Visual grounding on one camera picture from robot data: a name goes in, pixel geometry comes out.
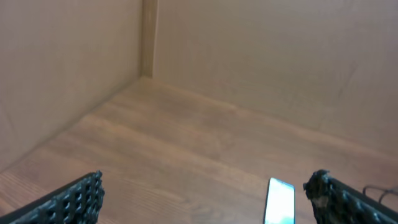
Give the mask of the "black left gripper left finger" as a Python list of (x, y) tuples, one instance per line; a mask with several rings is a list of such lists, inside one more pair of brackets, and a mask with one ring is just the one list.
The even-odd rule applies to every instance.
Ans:
[(1, 224), (92, 224), (98, 222), (105, 191), (102, 172), (90, 172), (1, 217)]

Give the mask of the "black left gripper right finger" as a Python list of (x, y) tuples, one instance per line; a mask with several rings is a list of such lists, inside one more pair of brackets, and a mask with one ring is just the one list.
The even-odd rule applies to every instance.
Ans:
[(359, 192), (321, 169), (303, 190), (317, 224), (397, 224), (397, 212), (382, 204), (384, 197), (397, 195), (397, 187), (367, 185)]

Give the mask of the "blue Samsung Galaxy smartphone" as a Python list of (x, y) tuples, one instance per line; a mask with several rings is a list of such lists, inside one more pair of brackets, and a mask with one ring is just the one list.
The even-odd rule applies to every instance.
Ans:
[(264, 224), (295, 224), (295, 188), (271, 177), (268, 182)]

